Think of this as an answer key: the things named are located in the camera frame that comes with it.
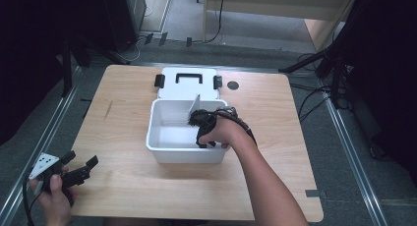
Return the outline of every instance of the storage box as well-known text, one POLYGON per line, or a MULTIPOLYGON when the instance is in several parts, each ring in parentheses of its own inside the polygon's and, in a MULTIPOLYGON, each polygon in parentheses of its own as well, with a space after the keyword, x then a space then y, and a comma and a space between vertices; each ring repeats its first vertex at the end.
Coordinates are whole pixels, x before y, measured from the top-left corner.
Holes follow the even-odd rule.
POLYGON ((199 127, 189 126, 193 104, 214 111, 226 106, 219 99, 216 71, 200 68, 168 67, 159 75, 158 98, 150 108, 147 148, 159 163, 219 163, 228 149, 217 144, 213 148, 199 148, 196 137, 199 127))

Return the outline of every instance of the person's left hand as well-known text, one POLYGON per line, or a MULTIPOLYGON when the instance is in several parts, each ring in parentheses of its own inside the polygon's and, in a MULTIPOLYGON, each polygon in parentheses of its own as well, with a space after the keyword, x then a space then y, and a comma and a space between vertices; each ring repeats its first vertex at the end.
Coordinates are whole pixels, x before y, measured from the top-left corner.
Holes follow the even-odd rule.
MULTIPOLYGON (((68 172, 68 168, 64 167, 63 171, 68 172)), ((32 190, 36 188, 37 184, 37 179, 30 180, 32 190)), ((69 225, 71 221, 71 206, 67 197, 62 193, 62 179, 59 175, 51 177, 49 188, 51 190, 50 194, 43 192, 37 199, 43 210, 46 225, 69 225)))

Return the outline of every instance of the gray carpet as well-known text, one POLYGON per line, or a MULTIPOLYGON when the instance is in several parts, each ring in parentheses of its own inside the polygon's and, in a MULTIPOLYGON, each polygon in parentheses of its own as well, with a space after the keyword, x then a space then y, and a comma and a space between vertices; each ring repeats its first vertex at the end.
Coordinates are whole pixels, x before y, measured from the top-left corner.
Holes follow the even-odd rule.
MULTIPOLYGON (((157 41, 154 41, 149 45, 141 44, 139 48, 141 55, 138 60, 132 62, 133 65, 149 63, 210 65, 239 67, 238 69, 242 71, 264 73, 277 73, 276 69, 295 64, 300 56, 299 53, 279 50, 208 44, 194 44, 187 48, 185 42, 169 41, 162 47, 157 46, 157 41)), ((89 68, 83 68, 77 93, 50 144, 48 153, 52 155, 61 156, 71 149, 83 123, 83 116, 89 107, 89 103, 82 99, 93 98, 105 68, 111 64, 109 60, 95 53, 91 53, 91 56, 93 62, 89 68)), ((293 84, 320 86, 314 73, 305 69, 297 71, 289 79, 293 84)), ((0 169, 2 205, 52 116, 59 102, 61 91, 62 83, 59 83, 31 113, 19 132, 10 141, 0 146, 0 161, 4 166, 0 169)), ((310 93, 296 87, 292 88, 292 92, 297 108, 310 93)), ((322 94, 313 95, 303 110, 310 110, 322 100, 322 94)), ((395 162, 381 162, 371 158, 353 115, 344 111, 343 117, 346 119, 346 126, 352 131, 351 138, 357 143, 357 151, 382 200, 389 224, 417 225, 417 218, 414 216, 417 212, 415 203, 417 190, 412 186, 404 170, 395 162)), ((316 183, 319 191, 322 192, 322 205, 325 213, 325 219, 322 222, 312 225, 373 225, 325 105, 315 110, 302 122, 302 130, 316 183)), ((32 216, 37 225, 42 225, 41 212, 37 206, 32 216)), ((101 218, 75 217, 73 225, 100 225, 101 223, 101 218)), ((17 211, 11 225, 27 225, 22 207, 17 211)))

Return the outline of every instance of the person's right arm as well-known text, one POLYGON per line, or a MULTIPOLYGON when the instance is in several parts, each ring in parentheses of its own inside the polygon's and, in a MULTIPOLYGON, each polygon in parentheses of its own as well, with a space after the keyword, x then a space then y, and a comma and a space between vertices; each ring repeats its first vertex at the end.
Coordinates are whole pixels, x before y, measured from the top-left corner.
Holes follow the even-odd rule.
POLYGON ((200 143, 229 144, 242 165, 257 225, 307 225, 307 220, 284 183, 270 168, 254 141, 233 121, 218 118, 200 143))

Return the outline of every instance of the hand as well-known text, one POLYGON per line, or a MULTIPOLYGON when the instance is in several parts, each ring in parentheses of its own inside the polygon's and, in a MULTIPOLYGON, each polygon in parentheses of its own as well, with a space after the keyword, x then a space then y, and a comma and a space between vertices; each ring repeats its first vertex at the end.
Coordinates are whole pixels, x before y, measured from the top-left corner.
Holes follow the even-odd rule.
MULTIPOLYGON (((30 180, 30 187, 34 190, 37 179, 30 180)), ((69 225, 71 221, 71 206, 67 197, 62 193, 62 179, 59 175, 53 175, 50 179, 49 188, 51 194, 43 192, 37 199, 45 216, 46 225, 69 225)))
POLYGON ((228 148, 231 145, 233 148, 238 147, 238 141, 252 139, 246 134, 245 130, 234 121, 217 116, 217 121, 214 129, 199 139, 199 143, 206 144, 209 141, 217 141, 221 143, 221 147, 228 148))

